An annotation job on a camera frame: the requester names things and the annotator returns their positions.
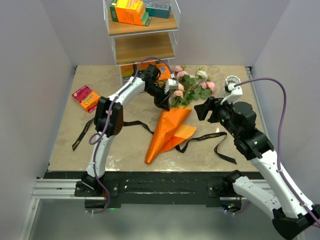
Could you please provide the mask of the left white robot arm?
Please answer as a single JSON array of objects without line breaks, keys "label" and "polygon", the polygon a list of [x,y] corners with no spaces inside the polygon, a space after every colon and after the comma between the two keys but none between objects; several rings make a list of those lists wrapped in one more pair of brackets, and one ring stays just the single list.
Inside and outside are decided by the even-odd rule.
[{"label": "left white robot arm", "polygon": [[161,71],[155,65],[148,65],[145,70],[137,71],[117,92],[109,97],[100,97],[93,123],[96,133],[89,138],[93,152],[81,184],[92,196],[99,196],[106,190],[102,183],[105,175],[106,160],[113,140],[124,126],[124,108],[139,93],[146,92],[154,98],[156,107],[170,109],[170,93],[164,86],[155,84]]}]

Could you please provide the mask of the black printed ribbon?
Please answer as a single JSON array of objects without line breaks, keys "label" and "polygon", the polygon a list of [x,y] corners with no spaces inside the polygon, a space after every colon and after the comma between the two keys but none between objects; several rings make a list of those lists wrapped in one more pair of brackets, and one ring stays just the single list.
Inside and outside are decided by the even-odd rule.
[{"label": "black printed ribbon", "polygon": [[[72,145],[72,150],[75,151],[75,149],[78,147],[78,145],[80,144],[80,142],[82,141],[82,139],[84,138],[84,136],[86,135],[86,133],[89,130],[90,125],[92,124],[92,122],[94,121],[94,118],[90,119],[84,126],[83,131],[80,133],[79,137],[76,139],[75,143]],[[150,132],[152,135],[154,134],[153,131],[150,130],[150,128],[148,127],[147,124],[139,121],[139,120],[135,120],[135,121],[130,121],[130,122],[124,122],[124,126],[125,127],[131,127],[131,126],[137,126],[137,125],[141,125],[144,129],[146,129],[148,132]],[[221,140],[215,147],[214,147],[214,153],[217,154],[221,159],[230,162],[232,164],[237,164],[236,160],[232,157],[223,155],[222,153],[218,152],[218,147],[220,145],[220,143],[222,143],[227,136],[226,132],[217,132],[217,133],[208,133],[205,134],[203,136],[200,137],[193,137],[190,138],[189,140],[187,140],[185,146],[183,148],[180,148],[179,145],[175,146],[175,149],[180,152],[180,153],[184,153],[187,150],[188,144],[190,141],[203,141],[203,140],[207,140],[207,139],[213,139],[213,138],[218,138],[218,137],[222,137],[225,136],[225,138],[223,140]]]}]

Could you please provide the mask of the pink flower bouquet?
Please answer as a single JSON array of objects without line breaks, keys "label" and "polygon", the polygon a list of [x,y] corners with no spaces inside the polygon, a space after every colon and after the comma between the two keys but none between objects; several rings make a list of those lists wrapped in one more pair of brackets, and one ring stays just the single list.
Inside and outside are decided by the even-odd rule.
[{"label": "pink flower bouquet", "polygon": [[171,91],[171,103],[173,108],[186,108],[193,100],[206,100],[216,90],[216,85],[205,71],[199,67],[195,74],[188,74],[186,66],[176,66],[174,76],[178,81],[178,89]]}]

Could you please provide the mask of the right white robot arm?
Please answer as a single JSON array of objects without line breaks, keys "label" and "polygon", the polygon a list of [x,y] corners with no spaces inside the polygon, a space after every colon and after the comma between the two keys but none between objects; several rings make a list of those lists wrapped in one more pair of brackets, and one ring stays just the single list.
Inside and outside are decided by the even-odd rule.
[{"label": "right white robot arm", "polygon": [[271,218],[276,231],[286,240],[293,240],[319,221],[320,206],[299,189],[278,161],[271,141],[256,128],[257,115],[251,104],[209,97],[194,109],[200,121],[212,112],[208,122],[220,123],[233,136],[236,149],[255,166],[273,192],[268,193],[235,170],[222,185],[227,196],[239,194],[247,198]]}]

